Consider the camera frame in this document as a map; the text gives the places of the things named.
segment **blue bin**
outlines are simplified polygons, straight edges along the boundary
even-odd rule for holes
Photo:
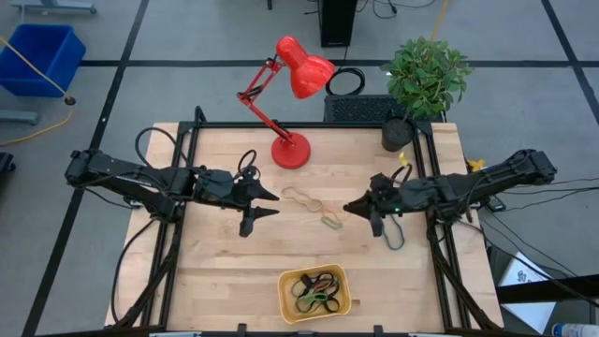
[[[10,44],[44,75],[66,90],[85,54],[85,46],[67,25],[22,24]],[[62,97],[9,48],[0,53],[0,84],[14,95]]]

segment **black computer tower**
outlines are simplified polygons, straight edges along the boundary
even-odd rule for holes
[[[318,0],[321,47],[347,47],[358,0]]]

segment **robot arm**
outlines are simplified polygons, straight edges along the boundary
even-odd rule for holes
[[[383,232],[382,217],[407,212],[435,211],[437,218],[453,222],[472,203],[485,200],[519,184],[551,183],[557,170],[543,152],[520,150],[503,163],[470,174],[448,174],[411,180],[394,187],[383,173],[371,177],[370,190],[343,206],[347,212],[369,219],[375,237]]]
[[[279,211],[252,208],[255,198],[278,200],[255,179],[253,158],[235,176],[229,171],[198,168],[150,168],[103,154],[99,150],[75,151],[66,170],[66,181],[78,188],[102,186],[124,197],[125,202],[141,203],[153,219],[172,223],[182,220],[181,204],[193,201],[243,212],[240,236],[252,233],[254,220]]]

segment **wooden table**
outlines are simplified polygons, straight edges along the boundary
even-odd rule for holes
[[[158,124],[175,135],[177,124]],[[274,134],[269,129],[201,129],[195,165],[236,170],[240,156],[256,149],[262,184],[281,196],[293,185],[340,212],[343,229],[324,226],[319,215],[294,201],[256,202],[281,212],[256,220],[249,238],[239,237],[241,215],[205,205],[187,205],[183,241],[168,320],[169,330],[236,330],[246,323],[249,331],[443,331],[429,242],[423,213],[401,218],[406,243],[391,251],[382,238],[374,238],[367,220],[341,211],[342,205],[363,195],[370,177],[391,174],[398,154],[385,151],[378,129],[301,129],[312,144],[307,165],[297,170],[277,167],[270,157]],[[458,131],[453,124],[433,125],[442,173],[465,173]],[[426,141],[421,136],[427,172],[430,166]],[[404,148],[414,163],[413,146]],[[170,164],[173,146],[152,133],[147,153],[155,167]],[[148,222],[145,211],[134,211],[127,240]],[[146,286],[158,225],[144,233],[124,259],[118,285],[120,316]],[[386,219],[391,240],[397,229]],[[480,233],[466,226],[453,227],[461,276],[480,307],[503,324],[492,282],[485,244]],[[283,271],[329,263],[342,265],[352,294],[348,315],[288,325],[281,318],[277,280]],[[452,318],[459,326],[455,293],[449,284]],[[162,289],[157,291],[152,322],[157,322]],[[107,324],[111,323],[110,315]]]

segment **yellow cable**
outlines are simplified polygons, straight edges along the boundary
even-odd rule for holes
[[[29,62],[29,60],[27,60],[25,58],[25,56],[23,56],[19,51],[17,51],[14,47],[12,47],[10,45],[10,43],[8,43],[8,41],[6,41],[3,37],[0,37],[0,42],[4,43],[12,52],[14,52],[15,54],[17,54],[17,56],[19,56],[29,67],[31,67],[32,70],[34,70],[37,73],[37,75],[41,76],[44,80],[46,80],[48,83],[50,83],[51,85],[53,85],[56,89],[58,89],[58,91],[61,92],[61,94],[63,94],[63,96],[65,98],[70,98],[70,99],[73,98],[70,95],[68,95],[66,93],[66,91],[63,88],[60,87],[60,85],[56,84],[56,82],[52,81],[50,78],[48,78],[46,75],[44,75],[44,73],[42,73],[41,71],[39,71],[39,69],[37,69],[36,66],[32,65],[32,63]],[[22,138],[19,138],[19,139],[13,139],[13,140],[5,141],[5,142],[0,142],[0,147],[7,146],[7,145],[10,145],[10,144],[14,144],[14,143],[18,143],[18,142],[21,142],[21,141],[26,141],[26,140],[29,140],[29,139],[31,139],[33,137],[37,137],[37,136],[39,136],[41,134],[44,134],[44,133],[46,133],[48,131],[51,131],[51,130],[57,128],[57,127],[63,126],[65,124],[67,124],[68,121],[70,121],[71,117],[73,116],[73,113],[75,113],[75,107],[74,106],[69,106],[69,108],[68,108],[68,115],[66,116],[66,118],[62,122],[60,122],[58,124],[55,124],[55,125],[52,125],[52,126],[49,126],[49,127],[46,127],[45,129],[39,130],[37,132],[34,132],[33,134],[31,134],[29,136],[26,136],[26,137],[22,137]]]
[[[441,26],[441,22],[443,21],[443,17],[446,14],[448,0],[443,0],[443,6],[441,7],[441,13],[437,16],[437,23],[434,25],[434,29],[432,30],[431,40],[435,40],[437,38],[437,33],[439,32],[439,26]]]

